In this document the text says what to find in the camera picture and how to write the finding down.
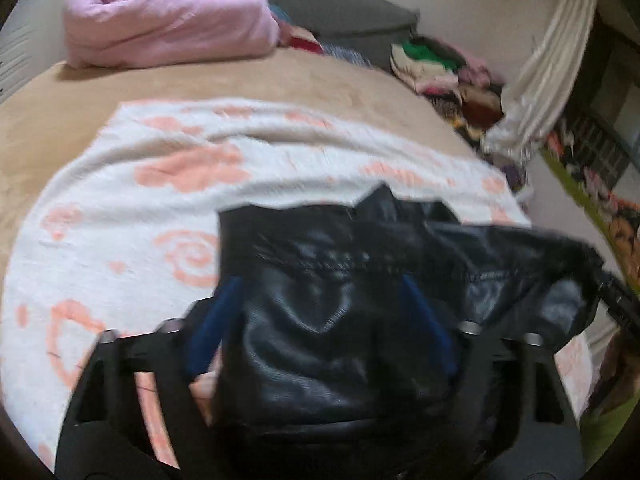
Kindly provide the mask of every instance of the beige blanket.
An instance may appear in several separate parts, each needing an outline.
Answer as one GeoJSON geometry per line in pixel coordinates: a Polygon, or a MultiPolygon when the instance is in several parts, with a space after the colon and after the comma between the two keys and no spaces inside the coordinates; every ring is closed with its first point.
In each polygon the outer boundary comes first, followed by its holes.
{"type": "Polygon", "coordinates": [[[299,50],[267,59],[147,70],[57,64],[0,105],[0,275],[18,227],[49,179],[89,145],[118,102],[245,97],[363,121],[450,155],[471,150],[392,76],[299,50]]]}

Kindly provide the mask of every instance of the green cloth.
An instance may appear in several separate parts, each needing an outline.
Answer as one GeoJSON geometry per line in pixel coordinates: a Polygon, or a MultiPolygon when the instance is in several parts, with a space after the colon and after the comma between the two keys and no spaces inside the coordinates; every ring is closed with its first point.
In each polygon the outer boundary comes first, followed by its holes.
{"type": "Polygon", "coordinates": [[[447,70],[453,71],[461,67],[459,63],[452,59],[444,59],[443,57],[438,56],[428,46],[414,45],[409,41],[405,41],[402,44],[402,49],[404,50],[404,53],[407,54],[407,56],[409,56],[411,59],[415,59],[416,61],[440,63],[447,70]]]}
{"type": "Polygon", "coordinates": [[[582,450],[587,467],[595,464],[604,452],[613,444],[620,430],[628,421],[640,400],[640,392],[635,397],[618,406],[615,410],[601,416],[584,416],[580,422],[582,450]]]}

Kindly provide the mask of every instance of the bed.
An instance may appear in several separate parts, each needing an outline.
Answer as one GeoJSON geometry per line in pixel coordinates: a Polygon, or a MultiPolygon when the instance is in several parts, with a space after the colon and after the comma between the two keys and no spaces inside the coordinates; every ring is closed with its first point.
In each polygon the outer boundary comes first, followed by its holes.
{"type": "MultiPolygon", "coordinates": [[[[166,66],[147,70],[76,71],[59,63],[0,106],[0,272],[4,275],[25,216],[52,176],[81,155],[120,102],[238,97],[308,107],[341,120],[392,132],[446,155],[474,154],[426,103],[388,70],[393,42],[407,38],[418,16],[385,0],[271,0],[302,27],[329,43],[369,57],[374,70],[297,50],[266,59],[166,66]],[[340,11],[334,2],[340,1],[340,11]]],[[[17,310],[17,323],[27,323],[17,310]]],[[[567,368],[588,368],[585,343],[568,351],[567,368]]],[[[586,379],[587,389],[590,377],[586,379]]],[[[11,385],[3,384],[6,391],[11,385]]],[[[12,478],[48,478],[4,412],[0,413],[0,465],[16,459],[12,478]]],[[[50,447],[30,440],[52,465],[50,447]]]]}

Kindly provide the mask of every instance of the wall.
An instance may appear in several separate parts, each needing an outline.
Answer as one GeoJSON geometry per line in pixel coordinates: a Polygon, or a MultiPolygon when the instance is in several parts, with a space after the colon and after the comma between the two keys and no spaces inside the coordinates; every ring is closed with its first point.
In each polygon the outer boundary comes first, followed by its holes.
{"type": "Polygon", "coordinates": [[[615,123],[616,131],[630,146],[635,146],[640,134],[640,88],[632,84],[615,123]]]}
{"type": "Polygon", "coordinates": [[[640,204],[640,173],[632,164],[626,168],[613,192],[620,198],[640,204]]]}
{"type": "Polygon", "coordinates": [[[618,42],[614,50],[614,56],[629,75],[640,81],[640,53],[626,44],[618,42]]]}
{"type": "Polygon", "coordinates": [[[492,68],[507,81],[520,69],[544,40],[557,0],[507,0],[500,20],[485,46],[492,68]]]}
{"type": "Polygon", "coordinates": [[[617,59],[614,56],[611,58],[591,108],[613,126],[625,102],[631,78],[617,59]]]}
{"type": "Polygon", "coordinates": [[[640,30],[621,0],[598,0],[598,12],[607,25],[640,44],[640,30]]]}

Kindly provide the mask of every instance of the colorful fabric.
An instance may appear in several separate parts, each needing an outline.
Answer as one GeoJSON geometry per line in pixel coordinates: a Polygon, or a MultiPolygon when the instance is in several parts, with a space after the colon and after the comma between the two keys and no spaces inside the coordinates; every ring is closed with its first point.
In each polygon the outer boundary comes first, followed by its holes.
{"type": "Polygon", "coordinates": [[[446,120],[455,120],[460,116],[460,102],[455,94],[425,95],[434,110],[446,120]]]}
{"type": "Polygon", "coordinates": [[[458,70],[458,78],[462,82],[479,88],[487,88],[491,84],[491,73],[486,67],[472,68],[465,66],[458,70]]]}
{"type": "Polygon", "coordinates": [[[74,68],[261,57],[280,33],[267,0],[66,0],[64,27],[74,68]]]}
{"type": "Polygon", "coordinates": [[[313,52],[314,54],[322,54],[322,45],[316,40],[316,37],[306,30],[306,28],[296,27],[290,25],[286,27],[287,39],[281,41],[282,46],[288,46],[290,48],[297,48],[299,50],[306,50],[307,52],[313,52]]]}
{"type": "Polygon", "coordinates": [[[341,59],[356,66],[372,67],[371,62],[357,50],[329,43],[321,43],[320,45],[322,46],[322,52],[326,56],[335,57],[335,59],[341,59]]]}
{"type": "Polygon", "coordinates": [[[497,112],[502,112],[500,97],[490,90],[479,88],[478,86],[460,83],[460,97],[465,103],[473,102],[491,108],[497,112]]]}
{"type": "Polygon", "coordinates": [[[509,183],[509,188],[514,193],[519,192],[527,184],[527,172],[521,166],[515,164],[510,158],[499,153],[484,153],[482,160],[498,168],[504,173],[509,183]]]}
{"type": "Polygon", "coordinates": [[[620,198],[609,190],[600,176],[574,159],[574,138],[552,132],[546,149],[580,186],[585,198],[597,210],[603,234],[613,249],[627,281],[640,293],[640,204],[620,198]]]}
{"type": "Polygon", "coordinates": [[[276,20],[280,20],[281,22],[289,23],[289,25],[293,24],[293,20],[291,19],[291,17],[284,10],[282,10],[279,6],[277,6],[277,5],[269,5],[269,9],[270,9],[271,13],[273,14],[274,18],[276,18],[276,20]]]}
{"type": "Polygon", "coordinates": [[[427,36],[414,36],[409,40],[409,42],[415,46],[426,46],[436,56],[441,57],[442,59],[450,59],[458,66],[466,65],[465,56],[459,52],[459,49],[445,43],[444,41],[428,38],[427,36]]]}
{"type": "Polygon", "coordinates": [[[502,117],[502,110],[475,101],[462,103],[462,114],[471,126],[487,131],[502,117]]]}
{"type": "Polygon", "coordinates": [[[457,70],[460,68],[460,65],[452,59],[445,59],[443,57],[438,56],[433,50],[431,50],[428,46],[424,45],[415,45],[410,41],[406,41],[402,44],[402,49],[404,53],[407,54],[411,59],[415,59],[416,61],[429,61],[432,63],[437,63],[442,65],[447,70],[457,70]]]}
{"type": "Polygon", "coordinates": [[[401,45],[391,46],[391,70],[417,94],[458,94],[458,77],[453,72],[438,63],[409,58],[401,45]]]}
{"type": "MultiPolygon", "coordinates": [[[[403,200],[444,200],[463,222],[529,225],[494,168],[366,124],[238,99],[122,104],[49,182],[15,241],[0,374],[4,407],[27,443],[55,453],[97,333],[149,332],[210,296],[217,211],[353,205],[382,182],[403,200]]],[[[557,359],[578,413],[591,373],[584,338],[557,359]]],[[[203,410],[218,365],[192,385],[203,410]]],[[[174,463],[152,377],[138,380],[156,453],[174,463]]]]}

